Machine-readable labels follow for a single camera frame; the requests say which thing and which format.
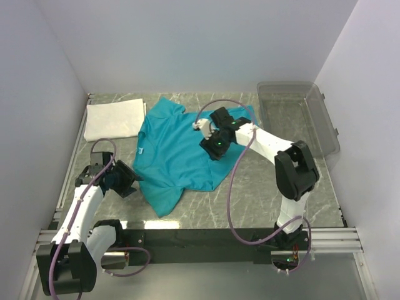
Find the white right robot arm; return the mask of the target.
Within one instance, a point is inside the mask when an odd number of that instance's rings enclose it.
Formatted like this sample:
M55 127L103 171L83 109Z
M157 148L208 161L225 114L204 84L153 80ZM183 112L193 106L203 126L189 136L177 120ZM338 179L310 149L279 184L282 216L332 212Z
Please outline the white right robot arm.
M246 117L235 119L225 107L212 112L208 119L198 116L192 126L202 133L200 145L214 161L220 160L234 143L244 146L245 150L253 150L274 165L282 201L273 233L250 242L234 231L235 238L243 244L271 244L278 249L295 245L302 236L308 197L319 181L309 146L304 141L281 139Z

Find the teal t shirt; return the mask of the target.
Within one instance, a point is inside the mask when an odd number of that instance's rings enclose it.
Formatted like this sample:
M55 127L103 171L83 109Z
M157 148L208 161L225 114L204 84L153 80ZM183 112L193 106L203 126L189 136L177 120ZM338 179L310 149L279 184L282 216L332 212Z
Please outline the teal t shirt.
M159 218L170 214L184 190L211 192L230 173L244 146L232 143L213 161L194 131L196 113L162 97L147 113L139 131L133 169L139 186Z

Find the aluminium frame rail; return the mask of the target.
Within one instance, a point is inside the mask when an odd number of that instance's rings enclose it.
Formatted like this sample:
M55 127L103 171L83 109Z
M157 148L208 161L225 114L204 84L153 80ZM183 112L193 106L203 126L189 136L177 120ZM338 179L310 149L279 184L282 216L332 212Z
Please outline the aluminium frame rail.
M260 244L261 249L275 253L298 249L305 252L308 244L316 253L361 253L361 245L357 231L350 227L312 228L312 237L304 228L300 237L284 246L273 241ZM122 245L142 247L239 247L244 246L232 234L230 229L125 229L122 234Z

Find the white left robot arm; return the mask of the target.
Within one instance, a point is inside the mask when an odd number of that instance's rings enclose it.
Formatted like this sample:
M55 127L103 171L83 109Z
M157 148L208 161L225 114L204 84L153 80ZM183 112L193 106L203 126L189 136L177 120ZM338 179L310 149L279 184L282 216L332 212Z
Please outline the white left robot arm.
M76 178L74 198L62 226L49 244L39 247L37 266L45 295L92 291L101 259L110 248L126 247L121 221L93 222L109 190L121 198L135 191L141 178L112 152L92 152L90 163Z

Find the folded white t shirt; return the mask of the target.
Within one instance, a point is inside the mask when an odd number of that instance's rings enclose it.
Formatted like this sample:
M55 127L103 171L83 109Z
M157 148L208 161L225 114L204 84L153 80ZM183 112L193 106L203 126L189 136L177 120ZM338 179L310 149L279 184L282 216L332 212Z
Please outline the folded white t shirt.
M146 116L143 99L132 99L109 104L87 105L84 139L121 139L136 137Z

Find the clear plastic bin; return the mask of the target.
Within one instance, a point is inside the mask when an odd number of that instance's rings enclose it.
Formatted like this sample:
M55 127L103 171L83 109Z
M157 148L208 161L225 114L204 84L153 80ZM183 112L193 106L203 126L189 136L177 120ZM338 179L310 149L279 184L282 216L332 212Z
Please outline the clear plastic bin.
M305 141L317 158L340 151L325 96L313 82L264 81L257 84L257 95L264 130L290 141Z

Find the black base crossbar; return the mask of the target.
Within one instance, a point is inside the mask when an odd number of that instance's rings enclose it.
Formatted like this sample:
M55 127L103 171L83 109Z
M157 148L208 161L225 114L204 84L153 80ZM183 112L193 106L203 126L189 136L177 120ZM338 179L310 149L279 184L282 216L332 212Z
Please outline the black base crossbar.
M275 242L277 245L285 244L297 240L303 229L297 231L297 234L291 234L284 237L283 233L279 233L269 241ZM129 251L129 266L140 266L146 261L153 264L171 264L171 263L230 263L230 262L252 262L254 264L271 264L272 251L261 249L259 245L239 247L152 247L146 249L151 257L147 258L146 254L141 251Z

